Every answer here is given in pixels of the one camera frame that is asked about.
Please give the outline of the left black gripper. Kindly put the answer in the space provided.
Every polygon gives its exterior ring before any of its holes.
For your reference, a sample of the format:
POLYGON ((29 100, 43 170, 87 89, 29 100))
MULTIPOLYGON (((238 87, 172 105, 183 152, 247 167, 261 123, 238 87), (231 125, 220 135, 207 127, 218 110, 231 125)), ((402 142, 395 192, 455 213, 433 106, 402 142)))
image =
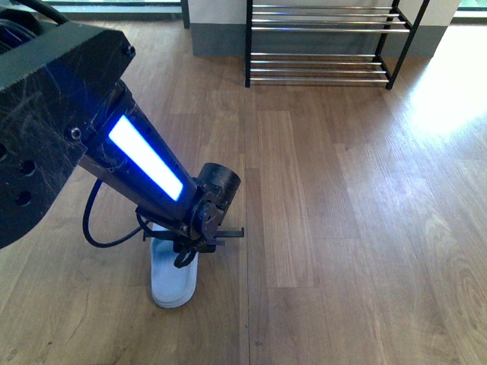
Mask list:
POLYGON ((193 212, 193 226, 185 227, 181 224, 179 231, 175 228, 153 230, 147 223, 142 222, 142 230, 148 237, 171 241, 172 250, 177 254, 173 265, 183 268, 196 258, 197 253, 215 252, 216 246, 225 244, 224 238, 244 237, 243 227, 240 230, 219 231, 223 217, 224 212, 215 203, 207 201, 200 203, 193 212))

